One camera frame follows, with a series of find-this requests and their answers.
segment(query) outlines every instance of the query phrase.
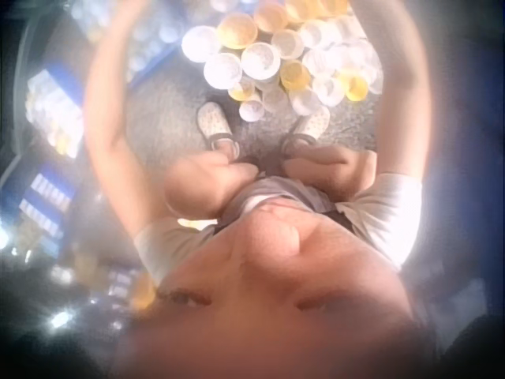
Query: yellow cup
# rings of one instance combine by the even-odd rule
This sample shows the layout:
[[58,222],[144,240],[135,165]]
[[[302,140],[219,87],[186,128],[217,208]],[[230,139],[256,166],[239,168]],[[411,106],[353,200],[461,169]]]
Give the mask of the yellow cup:
[[245,13],[230,13],[217,28],[219,42],[229,49],[241,50],[256,41],[258,27]]
[[282,6],[267,2],[258,6],[254,13],[254,21],[261,31],[273,34],[287,26],[288,17]]
[[284,63],[280,77],[282,85],[289,91],[303,89],[310,83],[310,73],[300,61],[293,60]]
[[363,101],[368,95],[368,82],[361,76],[352,73],[341,73],[337,80],[346,90],[347,99],[354,102]]
[[313,0],[286,0],[289,22],[300,24],[317,17],[317,7]]
[[246,101],[255,92],[256,86],[254,82],[248,77],[242,77],[242,79],[232,88],[228,90],[228,95],[233,100]]
[[315,3],[319,17],[334,17],[347,13],[348,0],[315,0]]

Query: floor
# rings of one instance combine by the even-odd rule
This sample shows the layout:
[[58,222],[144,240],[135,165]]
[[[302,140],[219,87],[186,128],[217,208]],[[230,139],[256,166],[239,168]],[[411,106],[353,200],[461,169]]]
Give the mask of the floor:
[[[46,60],[58,60],[85,82],[92,47],[69,17],[61,20],[47,48]],[[267,114],[248,123],[238,116],[238,103],[226,92],[212,89],[203,66],[189,62],[178,51],[132,91],[127,107],[129,139],[136,153],[157,174],[186,152],[204,148],[195,114],[205,101],[220,103],[245,154],[258,157],[275,149],[282,136],[297,121],[294,112]],[[378,96],[363,103],[344,100],[331,110],[331,125],[322,144],[342,143],[354,148],[374,148],[372,116]]]
[[[45,62],[63,63],[85,83],[92,56],[92,46],[73,20],[64,16],[48,43]],[[203,67],[193,65],[178,51],[131,91],[127,100],[129,141],[156,182],[163,180],[166,167],[180,155],[204,149],[204,140],[196,127],[196,111],[210,99],[223,106],[242,153],[260,159],[279,145],[298,120],[290,111],[266,114],[255,123],[242,121],[238,103],[226,92],[212,89],[204,79]],[[333,108],[330,127],[321,137],[321,143],[374,149],[372,122],[377,100],[378,96],[374,95],[362,103],[345,99]],[[78,220],[72,220],[70,247],[86,246],[86,250],[103,257],[126,260],[129,264],[137,262],[136,252],[107,201],[100,204],[94,201],[98,193],[93,175],[87,173],[78,198],[82,204],[77,211]]]

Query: nose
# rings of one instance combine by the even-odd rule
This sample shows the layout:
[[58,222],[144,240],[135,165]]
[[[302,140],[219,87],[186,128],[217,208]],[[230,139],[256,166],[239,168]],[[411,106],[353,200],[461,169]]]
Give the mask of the nose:
[[300,247],[298,229],[275,207],[257,209],[238,222],[232,258],[246,279],[279,282],[289,276]]

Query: leg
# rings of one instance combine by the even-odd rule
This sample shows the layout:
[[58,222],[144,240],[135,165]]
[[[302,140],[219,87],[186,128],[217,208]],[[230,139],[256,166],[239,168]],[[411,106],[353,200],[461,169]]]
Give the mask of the leg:
[[198,126],[212,151],[180,158],[166,176],[165,198],[172,211],[188,220],[218,218],[228,202],[258,175],[256,166],[233,163],[240,147],[220,106],[198,111]]

